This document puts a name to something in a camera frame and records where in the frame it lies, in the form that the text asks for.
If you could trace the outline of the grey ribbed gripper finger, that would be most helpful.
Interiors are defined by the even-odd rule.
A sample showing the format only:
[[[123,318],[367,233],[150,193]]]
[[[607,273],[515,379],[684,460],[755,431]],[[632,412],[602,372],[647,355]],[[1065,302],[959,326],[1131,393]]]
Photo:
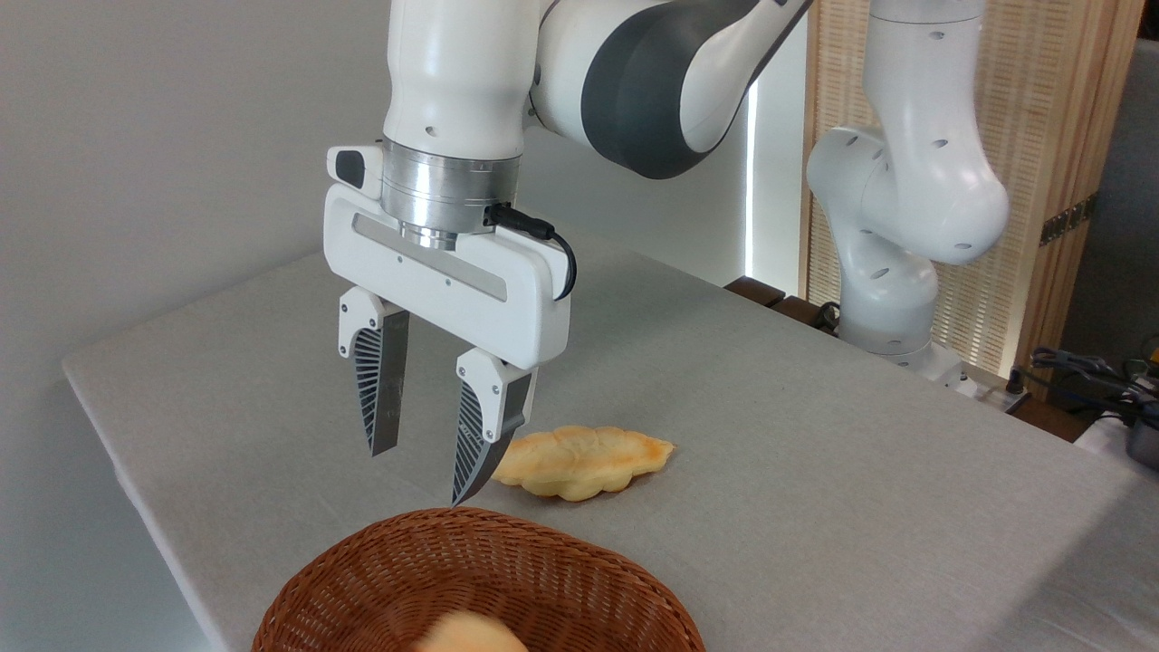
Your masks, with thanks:
[[[469,350],[458,359],[452,506],[469,500],[493,478],[513,433],[527,422],[538,372],[513,367],[484,350]]]
[[[410,313],[353,286],[340,296],[338,353],[351,360],[372,455],[398,445]]]

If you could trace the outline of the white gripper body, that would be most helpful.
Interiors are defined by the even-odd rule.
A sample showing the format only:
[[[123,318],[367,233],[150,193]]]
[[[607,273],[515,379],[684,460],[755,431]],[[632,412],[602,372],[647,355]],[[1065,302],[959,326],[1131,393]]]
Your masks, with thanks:
[[[518,157],[335,146],[326,166],[323,251],[333,273],[513,367],[562,354],[566,252],[493,217],[516,197]]]

